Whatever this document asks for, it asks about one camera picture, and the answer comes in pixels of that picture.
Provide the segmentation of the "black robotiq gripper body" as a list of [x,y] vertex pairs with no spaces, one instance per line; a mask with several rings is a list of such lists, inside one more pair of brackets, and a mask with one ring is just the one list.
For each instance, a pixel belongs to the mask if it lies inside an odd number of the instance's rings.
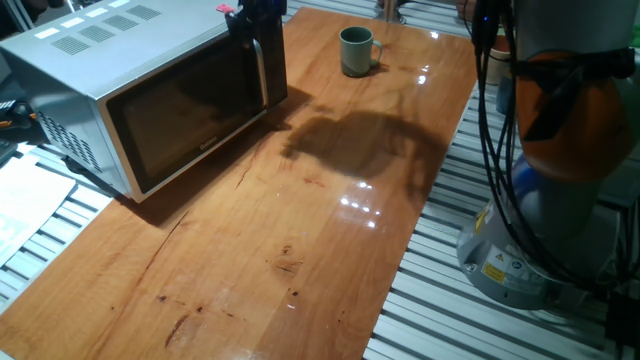
[[287,13],[287,0],[239,0],[246,17],[251,20],[281,18]]

